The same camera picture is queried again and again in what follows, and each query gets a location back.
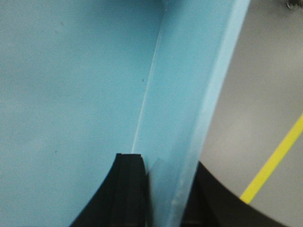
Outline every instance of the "yellow floor stripe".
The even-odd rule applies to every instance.
[[[303,132],[303,114],[299,117],[291,130],[284,137],[282,142],[276,148],[275,152],[269,157],[267,162],[263,165],[255,178],[251,181],[249,186],[241,195],[240,199],[245,203],[250,203],[256,196],[263,184],[267,181],[275,168],[282,161],[284,156],[288,153],[295,141]]]

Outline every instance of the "yellow line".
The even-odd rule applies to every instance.
[[[267,181],[275,168],[282,161],[284,156],[288,153],[295,141],[303,132],[303,114],[299,117],[291,130],[287,133],[281,141],[275,152],[269,157],[267,162],[259,170],[255,178],[251,181],[249,186],[245,189],[240,199],[245,203],[250,203],[256,196],[263,184]]]

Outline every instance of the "light blue panel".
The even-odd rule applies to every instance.
[[[0,226],[67,227],[130,153],[163,9],[0,0]]]
[[[134,144],[154,227],[177,227],[249,1],[179,0],[159,32]]]

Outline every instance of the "black curved object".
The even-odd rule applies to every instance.
[[[145,178],[141,155],[117,154],[103,184],[70,227],[144,227]]]
[[[286,227],[242,202],[198,164],[181,227]]]

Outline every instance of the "gray floor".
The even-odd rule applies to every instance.
[[[303,11],[253,0],[201,161],[240,196],[303,111]],[[251,205],[291,227],[303,223],[303,136]]]

